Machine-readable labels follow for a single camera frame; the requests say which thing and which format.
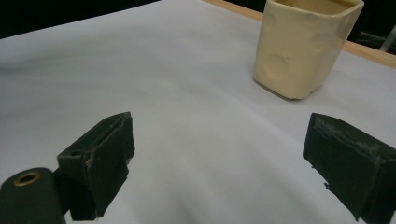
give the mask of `dark background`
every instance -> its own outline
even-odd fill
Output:
[[[158,0],[0,0],[0,38],[155,1]]]

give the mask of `cup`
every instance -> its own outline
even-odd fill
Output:
[[[254,78],[290,99],[322,85],[358,19],[361,0],[267,0]]]

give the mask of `cup rim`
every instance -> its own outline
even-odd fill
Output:
[[[350,3],[356,3],[356,5],[354,5],[353,7],[349,7],[348,9],[341,11],[339,13],[335,13],[335,14],[324,14],[324,13],[319,13],[319,12],[315,12],[315,11],[310,11],[310,10],[306,10],[306,9],[302,9],[302,8],[298,8],[298,7],[292,7],[292,6],[288,6],[282,3],[278,3],[277,0],[267,0],[267,3],[273,4],[273,5],[277,5],[278,7],[284,7],[287,9],[293,9],[293,10],[298,10],[301,12],[305,12],[305,13],[312,13],[314,15],[320,16],[320,17],[342,17],[347,15],[348,13],[352,12],[353,10],[359,8],[359,7],[363,7],[364,6],[364,2],[362,0],[351,0],[351,1],[347,1]]]

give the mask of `cup dimple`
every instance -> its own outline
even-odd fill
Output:
[[[314,35],[311,40],[311,48],[314,51],[323,51],[332,43],[331,35],[318,34]]]
[[[345,20],[344,20],[344,25],[348,25],[350,22],[350,16],[348,16]]]
[[[315,14],[309,13],[305,15],[305,24],[309,27],[315,27],[318,25],[318,16]]]
[[[264,14],[264,18],[262,19],[262,24],[266,30],[271,30],[275,26],[276,20],[274,15],[271,13]]]
[[[265,60],[264,69],[269,78],[282,80],[289,72],[289,63],[282,55],[272,54]]]

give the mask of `screw hole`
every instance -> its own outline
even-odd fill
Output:
[[[20,175],[14,181],[14,185],[18,186],[18,187],[30,185],[33,182],[37,181],[38,178],[40,178],[40,173],[39,172],[29,172],[29,173],[26,173],[24,175]]]

